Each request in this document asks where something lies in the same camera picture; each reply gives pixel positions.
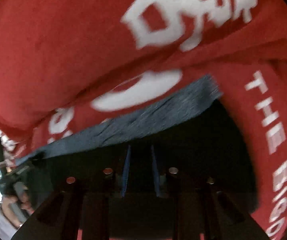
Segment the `person's left hand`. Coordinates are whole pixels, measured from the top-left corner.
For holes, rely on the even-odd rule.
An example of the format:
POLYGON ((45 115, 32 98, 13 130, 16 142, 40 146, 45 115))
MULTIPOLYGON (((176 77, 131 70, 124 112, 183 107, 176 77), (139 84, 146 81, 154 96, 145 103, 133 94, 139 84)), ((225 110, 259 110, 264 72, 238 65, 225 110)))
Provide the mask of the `person's left hand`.
POLYGON ((25 210, 29 215, 32 215, 34 212, 34 209, 31 206, 29 197, 24 191, 19 198, 16 196, 3 196, 1 201, 1 209, 5 217, 9 220, 9 222, 16 228, 20 228, 23 224, 19 217, 15 214, 13 205, 15 205, 20 200, 21 205, 20 209, 25 210))

